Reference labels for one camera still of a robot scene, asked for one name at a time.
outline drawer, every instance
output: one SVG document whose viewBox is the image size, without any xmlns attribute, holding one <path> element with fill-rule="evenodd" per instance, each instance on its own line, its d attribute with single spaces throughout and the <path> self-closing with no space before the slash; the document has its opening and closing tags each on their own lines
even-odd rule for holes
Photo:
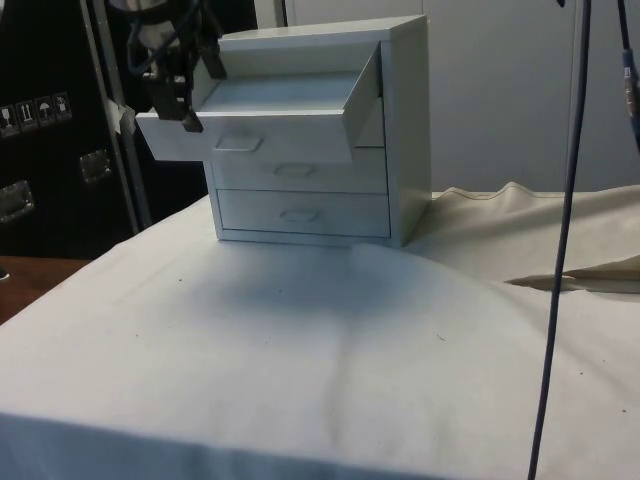
<svg viewBox="0 0 640 480">
<path fill-rule="evenodd" d="M 376 46 L 357 71 L 230 77 L 198 109 L 202 133 L 155 113 L 138 125 L 156 160 L 349 164 L 360 138 L 384 145 L 378 57 Z"/>
<path fill-rule="evenodd" d="M 386 195 L 218 190 L 222 226 L 231 230 L 388 238 Z"/>
<path fill-rule="evenodd" d="M 216 188 L 293 192 L 387 193 L 383 148 L 356 148 L 349 165 L 271 163 L 252 158 L 212 161 Z"/>
</svg>

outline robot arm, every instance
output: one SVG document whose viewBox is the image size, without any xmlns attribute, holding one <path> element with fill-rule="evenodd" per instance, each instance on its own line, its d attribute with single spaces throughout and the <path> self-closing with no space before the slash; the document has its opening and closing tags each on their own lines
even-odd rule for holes
<svg viewBox="0 0 640 480">
<path fill-rule="evenodd" d="M 222 30 L 209 0 L 108 1 L 131 22 L 129 70 L 142 76 L 158 116 L 181 121 L 189 132 L 202 132 L 191 100 L 196 64 L 202 60 L 212 78 L 226 78 L 218 45 Z M 148 55 L 134 64 L 140 45 Z"/>
</svg>

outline cable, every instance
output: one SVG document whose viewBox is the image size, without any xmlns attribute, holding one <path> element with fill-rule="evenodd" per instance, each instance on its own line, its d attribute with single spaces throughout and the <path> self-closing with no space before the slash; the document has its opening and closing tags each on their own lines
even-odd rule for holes
<svg viewBox="0 0 640 480">
<path fill-rule="evenodd" d="M 196 14 L 200 10 L 200 0 L 194 0 L 193 5 L 189 9 L 187 13 L 185 13 L 184 17 L 178 22 L 175 26 L 175 29 L 171 35 L 167 37 L 167 39 L 162 42 L 162 44 L 153 51 L 147 59 L 142 62 L 140 65 L 133 65 L 133 49 L 136 44 L 138 35 L 140 35 L 140 31 L 142 30 L 142 21 L 137 19 L 133 24 L 133 28 L 131 29 L 131 35 L 129 35 L 129 40 L 127 41 L 127 62 L 129 67 L 129 72 L 132 75 L 142 75 L 146 72 L 153 62 L 156 62 L 160 57 L 164 56 L 171 44 L 177 40 L 177 38 L 182 35 L 182 32 L 189 26 L 191 21 L 195 18 Z"/>
<path fill-rule="evenodd" d="M 633 49 L 629 41 L 629 26 L 627 24 L 627 9 L 624 0 L 618 0 L 618 15 L 620 17 L 620 34 L 622 36 L 622 61 L 624 66 L 625 96 L 627 110 L 631 120 L 631 128 L 640 152 L 640 87 L 638 87 L 638 71 L 633 58 Z"/>
<path fill-rule="evenodd" d="M 569 239 L 569 226 L 571 224 L 571 210 L 573 207 L 573 192 L 576 183 L 576 171 L 578 167 L 578 154 L 580 152 L 580 140 L 582 137 L 582 124 L 584 122 L 584 109 L 587 98 L 587 77 L 589 72 L 589 42 L 591 37 L 591 0 L 583 0 L 582 7 L 582 38 L 580 41 L 580 73 L 578 77 L 578 104 L 576 105 L 575 124 L 571 140 L 571 151 L 569 154 L 569 164 L 567 168 L 567 178 L 564 194 L 564 205 L 562 209 L 562 225 L 560 228 L 560 241 L 558 254 L 556 257 L 556 267 L 553 276 L 553 291 L 551 293 L 551 308 L 549 312 L 549 330 L 547 333 L 547 348 L 544 356 L 544 367 L 542 372 L 542 385 L 540 387 L 540 402 L 538 404 L 538 414 L 536 417 L 536 427 L 533 435 L 531 447 L 531 460 L 529 463 L 529 480 L 536 478 L 538 469 L 538 458 L 540 455 L 540 443 L 542 440 L 542 429 L 544 427 L 544 417 L 547 410 L 547 400 L 549 397 L 549 384 L 551 380 L 551 365 L 553 362 L 553 351 L 556 342 L 556 329 L 558 325 L 558 308 L 560 305 L 560 292 L 562 290 L 562 274 L 564 271 L 564 260 L 567 252 L 567 241 Z"/>
<path fill-rule="evenodd" d="M 620 16 L 620 33 L 622 34 L 622 48 L 629 50 L 629 26 L 627 24 L 627 8 L 624 0 L 618 0 L 618 15 Z"/>
</svg>

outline drawer pull cutout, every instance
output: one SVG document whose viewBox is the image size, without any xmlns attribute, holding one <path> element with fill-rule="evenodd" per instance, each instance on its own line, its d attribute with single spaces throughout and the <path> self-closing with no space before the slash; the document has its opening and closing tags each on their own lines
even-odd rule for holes
<svg viewBox="0 0 640 480">
<path fill-rule="evenodd" d="M 315 222 L 320 217 L 320 212 L 311 210 L 284 210 L 280 214 L 285 222 L 293 223 L 311 223 Z"/>
</svg>

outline wooden floor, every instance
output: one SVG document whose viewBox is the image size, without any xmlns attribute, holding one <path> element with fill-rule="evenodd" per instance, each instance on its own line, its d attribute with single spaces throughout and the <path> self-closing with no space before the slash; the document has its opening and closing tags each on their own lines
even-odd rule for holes
<svg viewBox="0 0 640 480">
<path fill-rule="evenodd" d="M 84 267 L 85 260 L 0 257 L 0 325 Z"/>
</svg>

